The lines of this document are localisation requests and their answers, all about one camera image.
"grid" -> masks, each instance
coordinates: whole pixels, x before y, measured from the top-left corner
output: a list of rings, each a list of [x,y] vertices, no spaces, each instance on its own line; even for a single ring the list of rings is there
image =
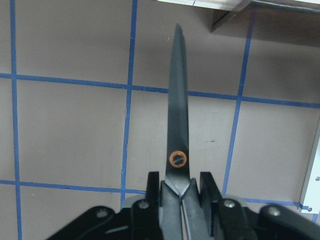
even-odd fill
[[[0,73],[0,78],[11,79],[12,84],[12,116],[13,116],[13,144],[14,144],[14,175],[15,180],[1,180],[0,184],[13,185],[15,186],[16,194],[16,212],[17,212],[17,229],[18,239],[22,240],[22,218],[21,218],[21,195],[20,187],[39,187],[39,188],[52,188],[52,189],[70,189],[78,191],[91,191],[91,192],[108,192],[108,193],[120,193],[121,205],[125,200],[125,194],[145,194],[144,191],[136,189],[126,188],[126,174],[127,174],[127,145],[129,140],[130,130],[130,113],[131,113],[131,99],[132,91],[144,91],[153,93],[167,94],[168,89],[150,86],[133,85],[133,74],[134,74],[134,58],[135,58],[135,40],[136,40],[136,22],[137,22],[137,10],[138,0],[132,0],[132,12],[131,12],[131,30],[130,30],[130,45],[129,45],[129,59],[128,59],[128,78],[127,84],[119,84],[112,82],[100,82],[83,79],[70,79],[70,78],[57,78],[57,77],[46,77],[46,76],[33,76],[33,75],[20,75],[17,74],[17,59],[16,59],[16,16],[15,16],[15,0],[10,0],[10,37],[11,37],[11,74]],[[246,82],[247,63],[250,52],[250,44],[252,39],[252,32],[254,28],[255,16],[253,15],[249,23],[244,55],[242,61],[241,76],[239,81],[239,87],[237,95],[230,94],[218,94],[210,92],[198,92],[189,91],[189,96],[203,97],[203,98],[214,98],[214,99],[226,99],[235,100],[235,111],[233,117],[233,124],[231,130],[231,137],[227,155],[227,162],[224,174],[224,181],[222,187],[222,194],[226,194],[228,188],[228,180],[230,175],[230,169],[232,165],[233,150],[235,144],[235,138],[237,133],[238,118],[240,114],[240,107],[242,102],[254,102],[264,104],[274,104],[283,106],[293,106],[302,108],[314,108],[320,109],[318,103],[307,103],[287,100],[276,100],[259,97],[248,97],[243,96],[243,90]],[[52,82],[52,83],[64,83],[64,84],[75,84],[84,86],[96,86],[104,88],[115,88],[126,90],[126,114],[124,121],[124,138],[122,148],[122,170],[121,170],[121,187],[120,188],[104,188],[104,187],[89,187],[80,185],[62,185],[62,184],[48,184],[48,183],[36,183],[20,181],[20,169],[19,169],[19,138],[18,138],[18,101],[17,101],[17,80],[28,80],[28,81],[39,81],[39,82]],[[267,199],[255,199],[255,198],[244,198],[249,203],[261,203],[261,204],[280,204],[284,206],[299,206],[298,202],[292,201],[279,201],[279,200],[267,200]],[[316,222],[318,214],[313,215],[313,222]]]

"screw head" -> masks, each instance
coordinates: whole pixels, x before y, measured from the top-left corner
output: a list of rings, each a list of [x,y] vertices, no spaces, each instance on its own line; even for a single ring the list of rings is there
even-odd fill
[[[106,216],[108,216],[108,210],[105,208],[101,208],[96,212],[96,217],[98,219],[105,218]]]
[[[227,208],[234,208],[236,203],[230,199],[224,200],[224,206]]]
[[[277,216],[279,216],[279,215],[281,214],[281,212],[279,211],[279,209],[276,208],[276,207],[274,207],[274,206],[269,207],[268,213],[269,213],[270,215],[272,215],[272,216],[275,216],[275,217],[277,217]]]
[[[147,200],[142,199],[139,201],[138,206],[140,209],[147,209],[149,207],[149,203]]]

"orange washer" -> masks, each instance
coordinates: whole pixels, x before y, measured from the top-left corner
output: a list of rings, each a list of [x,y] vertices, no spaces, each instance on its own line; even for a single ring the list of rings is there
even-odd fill
[[[181,156],[183,159],[183,162],[179,165],[175,164],[175,162],[174,162],[174,157],[177,155]],[[173,153],[171,153],[171,155],[169,157],[169,161],[170,161],[170,164],[172,167],[179,169],[179,168],[182,168],[184,165],[186,165],[187,155],[183,151],[177,150],[177,151],[174,151]]]

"grid square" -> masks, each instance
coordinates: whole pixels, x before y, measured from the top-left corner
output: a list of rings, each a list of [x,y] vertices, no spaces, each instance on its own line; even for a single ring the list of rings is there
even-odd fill
[[[250,210],[259,213],[260,209],[268,204],[263,204],[263,203],[254,203],[254,202],[247,202],[247,205],[249,207]],[[313,218],[313,214],[309,214],[309,213],[302,213],[300,212],[300,210],[298,209],[297,206],[284,206],[285,208],[291,210],[292,212],[294,212],[295,214],[299,214],[302,217],[312,221]]]
[[[15,180],[12,87],[0,78],[0,179]]]
[[[298,202],[319,109],[242,102],[227,192]]]
[[[126,84],[132,2],[17,0],[17,72]]]
[[[15,186],[0,184],[0,193],[1,239],[16,240],[18,238],[18,229]]]
[[[119,188],[126,91],[18,81],[21,181]]]
[[[210,171],[220,189],[226,168],[235,101],[190,96],[190,175]],[[148,172],[165,177],[168,95],[134,91],[131,102],[126,186],[145,190]]]
[[[11,73],[10,1],[0,0],[0,73]]]
[[[24,240],[43,240],[95,206],[120,210],[120,194],[41,187],[21,187]]]
[[[246,39],[211,33],[212,16],[212,9],[139,1],[133,84],[168,88],[179,23],[186,42],[189,90],[237,94]]]
[[[319,62],[319,47],[252,39],[243,95],[320,103]]]

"scissor blade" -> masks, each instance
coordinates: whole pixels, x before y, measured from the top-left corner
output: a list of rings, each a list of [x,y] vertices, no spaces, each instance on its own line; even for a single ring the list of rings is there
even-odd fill
[[[187,161],[183,167],[174,167],[170,163],[170,156],[175,151],[185,153]],[[190,184],[186,46],[178,24],[175,28],[170,65],[165,182],[180,196]]]

